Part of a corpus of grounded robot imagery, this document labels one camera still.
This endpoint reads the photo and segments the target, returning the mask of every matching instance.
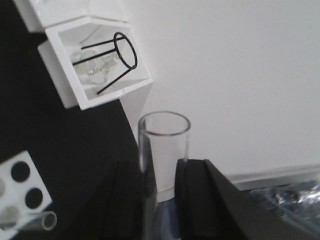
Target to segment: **black wire stand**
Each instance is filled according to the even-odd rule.
[[[120,53],[120,50],[119,50],[119,47],[118,47],[118,41],[120,40],[126,40],[127,43],[129,44],[131,50],[132,50],[132,53],[133,53],[133,56],[134,56],[134,64],[132,66],[130,66],[123,58],[123,56],[121,55]],[[116,32],[114,35],[113,35],[113,39],[111,40],[107,40],[107,41],[102,41],[102,42],[98,42],[98,43],[94,43],[94,44],[91,44],[91,45],[87,45],[87,46],[83,46],[81,47],[81,50],[83,49],[88,49],[88,48],[92,48],[92,47],[95,47],[95,46],[99,46],[99,45],[103,45],[103,44],[109,44],[109,43],[112,43],[114,44],[114,48],[111,49],[111,50],[108,50],[108,51],[104,51],[102,53],[99,53],[99,54],[96,54],[96,55],[93,55],[91,57],[87,57],[85,59],[81,59],[79,61],[76,61],[76,62],[73,62],[72,65],[75,66],[75,65],[78,65],[78,64],[82,64],[84,62],[87,62],[87,61],[90,61],[92,59],[96,59],[96,58],[99,58],[101,56],[104,56],[104,55],[107,55],[107,54],[111,54],[113,52],[116,52],[119,59],[121,60],[121,62],[128,68],[125,72],[123,72],[121,75],[119,75],[117,78],[115,78],[113,81],[111,81],[110,83],[108,83],[106,86],[104,86],[103,88],[101,88],[96,94],[99,95],[100,93],[102,93],[104,90],[106,90],[107,88],[109,88],[111,85],[115,84],[118,80],[120,80],[122,77],[124,77],[126,74],[128,74],[130,71],[132,71],[133,69],[137,68],[137,65],[138,65],[138,58],[137,58],[137,54],[136,54],[136,51],[135,51],[135,48],[134,46],[132,45],[132,43],[130,42],[130,40],[127,38],[126,35],[124,35],[122,32]]]

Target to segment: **glass beaker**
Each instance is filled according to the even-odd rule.
[[[138,123],[142,173],[142,239],[180,238],[175,203],[177,161],[188,160],[190,121],[171,111],[143,116]]]

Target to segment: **black object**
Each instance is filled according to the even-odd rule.
[[[182,240],[316,239],[252,202],[209,160],[178,161],[175,196]]]
[[[246,239],[210,182],[203,160],[179,160],[175,199],[182,240]]]
[[[124,58],[122,57],[121,53],[120,53],[120,50],[119,50],[119,47],[118,47],[118,41],[119,40],[123,40],[125,39],[127,41],[127,43],[129,44],[131,50],[132,50],[132,53],[133,53],[133,56],[134,56],[134,64],[132,66],[130,66],[125,60]],[[105,51],[105,52],[102,52],[102,53],[99,53],[99,54],[96,54],[94,56],[91,56],[91,57],[87,57],[85,59],[82,59],[82,60],[79,60],[79,61],[76,61],[76,62],[73,62],[72,65],[78,65],[78,64],[81,64],[81,63],[84,63],[86,61],[89,61],[89,60],[92,60],[92,59],[95,59],[95,58],[98,58],[98,57],[101,57],[103,55],[107,55],[107,54],[110,54],[110,53],[113,53],[113,52],[116,52],[117,55],[119,56],[121,62],[128,68],[124,73],[122,73],[120,76],[118,76],[116,79],[114,79],[112,82],[108,83],[106,86],[104,86],[102,89],[100,89],[97,94],[100,94],[102,93],[104,90],[106,90],[108,87],[110,87],[111,85],[113,85],[115,82],[117,82],[119,79],[121,79],[122,77],[124,77],[126,74],[128,74],[131,70],[135,69],[138,65],[138,58],[137,58],[137,54],[136,54],[136,51],[135,51],[135,48],[134,46],[132,45],[132,43],[130,42],[130,40],[122,33],[122,32],[116,32],[114,35],[113,35],[113,39],[112,40],[107,40],[107,41],[102,41],[102,42],[98,42],[98,43],[94,43],[94,44],[91,44],[91,45],[87,45],[87,46],[83,46],[81,49],[87,49],[87,48],[91,48],[91,47],[95,47],[95,46],[99,46],[99,45],[102,45],[102,44],[108,44],[108,43],[112,43],[114,44],[114,48],[111,49],[111,50],[108,50],[108,51]]]

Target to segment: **plastic bag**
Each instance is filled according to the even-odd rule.
[[[251,198],[285,222],[320,237],[320,181],[250,191]]]

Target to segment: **white backdrop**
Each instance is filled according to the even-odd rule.
[[[122,3],[154,80],[129,112],[184,114],[227,176],[320,163],[320,0]]]

